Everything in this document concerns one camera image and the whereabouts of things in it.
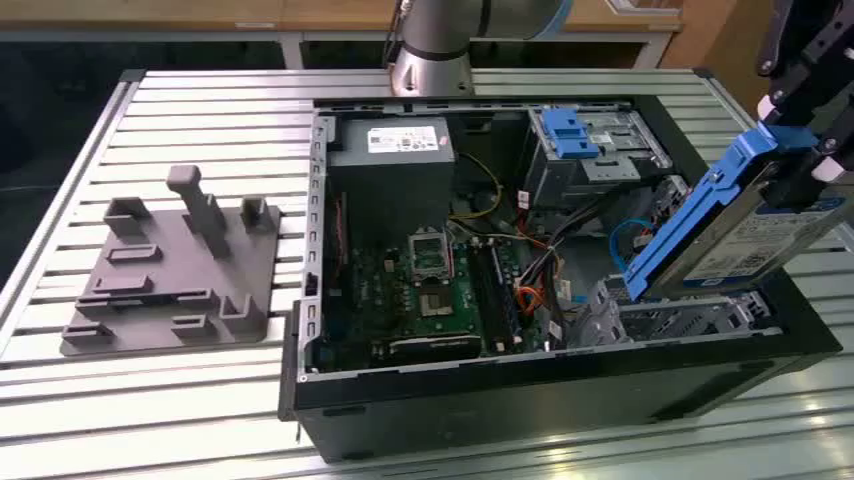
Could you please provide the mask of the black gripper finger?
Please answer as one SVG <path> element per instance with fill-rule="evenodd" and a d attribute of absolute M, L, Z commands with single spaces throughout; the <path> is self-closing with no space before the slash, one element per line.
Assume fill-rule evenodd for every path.
<path fill-rule="evenodd" d="M 774 1 L 770 22 L 758 53 L 758 75 L 770 81 L 758 105 L 768 123 L 804 125 L 809 97 L 802 90 L 816 60 L 809 47 L 828 21 L 826 1 Z"/>
<path fill-rule="evenodd" d="M 802 93 L 809 97 L 808 112 L 800 116 L 804 125 L 769 125 L 806 129 L 814 118 L 814 110 L 828 104 L 853 81 L 853 16 L 828 14 L 821 33 L 809 47 L 816 60 L 810 78 Z M 829 127 L 821 132 L 818 142 L 806 147 L 800 157 L 785 163 L 782 173 L 765 192 L 766 202 L 774 207 L 804 209 L 817 199 L 825 184 L 833 177 L 817 179 L 813 171 L 825 161 L 844 171 L 853 168 L 853 105 L 848 104 Z"/>

